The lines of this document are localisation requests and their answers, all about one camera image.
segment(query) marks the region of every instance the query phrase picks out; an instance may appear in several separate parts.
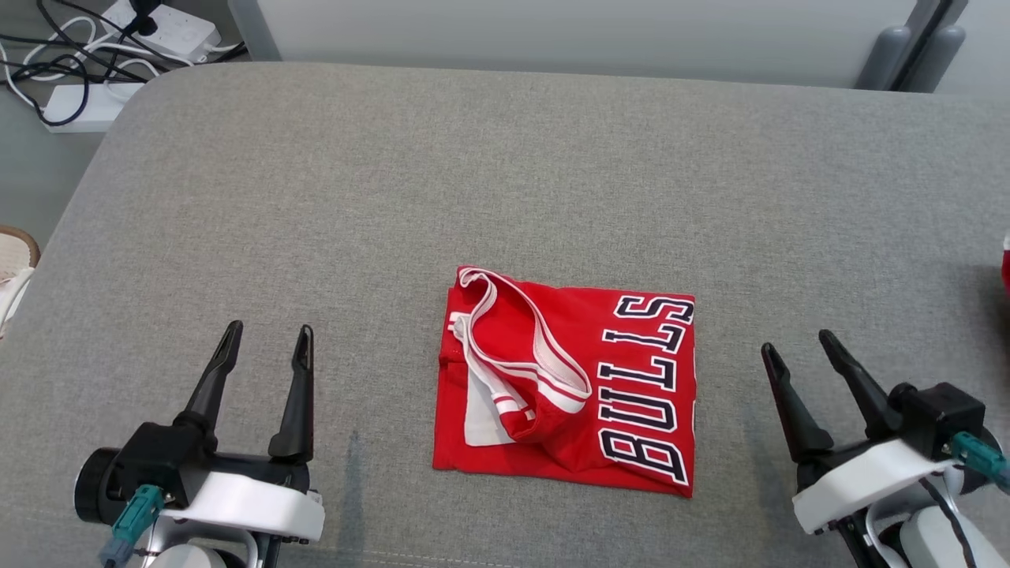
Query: gray floor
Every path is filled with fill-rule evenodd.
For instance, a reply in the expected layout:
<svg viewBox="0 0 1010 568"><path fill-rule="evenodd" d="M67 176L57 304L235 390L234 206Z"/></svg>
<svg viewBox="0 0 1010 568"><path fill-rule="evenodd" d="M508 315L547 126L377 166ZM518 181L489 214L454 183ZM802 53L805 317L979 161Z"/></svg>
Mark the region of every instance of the gray floor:
<svg viewBox="0 0 1010 568"><path fill-rule="evenodd" d="M79 0L82 6L102 12L112 0ZM169 0L167 4L213 21L222 42L238 41L238 32L226 0ZM75 12L46 2L53 17L65 22ZM0 32L29 37L52 33L33 0L0 2ZM31 45L4 41L14 61L24 58ZM49 84L22 83L24 91L40 102L48 98ZM102 134L53 134L34 111L6 88L0 89L0 224L27 230L45 247L81 176L101 144Z"/></svg>

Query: white power strip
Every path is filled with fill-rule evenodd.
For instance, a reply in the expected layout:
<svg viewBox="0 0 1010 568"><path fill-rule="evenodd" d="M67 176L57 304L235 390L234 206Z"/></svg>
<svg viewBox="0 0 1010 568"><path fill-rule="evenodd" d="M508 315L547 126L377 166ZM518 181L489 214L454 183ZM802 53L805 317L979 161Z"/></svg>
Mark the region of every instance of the white power strip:
<svg viewBox="0 0 1010 568"><path fill-rule="evenodd" d="M136 12L129 5L129 0L117 0L102 15L119 27L126 27L133 21ZM176 56L193 63L203 63L207 61L210 49L221 41L221 34L213 22L164 4L155 8L150 17L158 24L158 30L146 36L139 33L133 33L133 36L160 54ZM107 22L102 22L102 25L107 33L116 33L116 29Z"/></svg>
<svg viewBox="0 0 1010 568"><path fill-rule="evenodd" d="M116 95L128 99L140 90L143 85L140 83L115 83L111 86ZM49 97L48 104L42 116L50 122L66 120L71 114L81 106L81 95L84 94L82 85L57 85L53 89L53 96ZM112 121L119 116L122 110L122 101L116 100L109 94L105 85L92 83L88 85L88 104L84 107L84 112L76 120L63 126L45 127L50 132L104 132L109 129Z"/></svg>

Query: gray fabric surface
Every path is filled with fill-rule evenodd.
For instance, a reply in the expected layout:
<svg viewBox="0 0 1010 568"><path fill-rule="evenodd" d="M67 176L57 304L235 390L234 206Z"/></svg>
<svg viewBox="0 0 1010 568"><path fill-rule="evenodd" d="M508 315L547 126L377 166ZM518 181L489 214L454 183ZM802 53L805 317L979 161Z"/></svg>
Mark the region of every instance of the gray fabric surface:
<svg viewBox="0 0 1010 568"><path fill-rule="evenodd" d="M265 452L316 332L318 546L284 566L850 566L792 516L772 341L838 442L816 340L885 388L950 380L1010 440L1010 105L706 82L248 64L174 72L113 125L0 343L4 566L93 562L75 474L170 421L245 321L221 450ZM460 264L697 296L693 500L430 468ZM1010 556L1010 501L962 500Z"/></svg>

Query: cable connector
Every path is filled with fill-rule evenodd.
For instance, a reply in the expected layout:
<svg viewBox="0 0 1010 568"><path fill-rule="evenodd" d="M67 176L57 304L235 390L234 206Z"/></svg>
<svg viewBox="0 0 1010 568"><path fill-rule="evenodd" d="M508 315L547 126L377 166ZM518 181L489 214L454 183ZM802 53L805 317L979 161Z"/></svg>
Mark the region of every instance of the cable connector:
<svg viewBox="0 0 1010 568"><path fill-rule="evenodd" d="M98 560L103 568L125 568L133 555L133 545L140 535L155 524L158 513L165 508L165 496L154 485L141 485L133 493L116 524L112 526L112 538L102 547Z"/></svg>
<svg viewBox="0 0 1010 568"><path fill-rule="evenodd" d="M965 462L966 466L985 475L1000 490L1010 494L1010 464L998 450L967 432L954 435L950 450L954 459Z"/></svg>

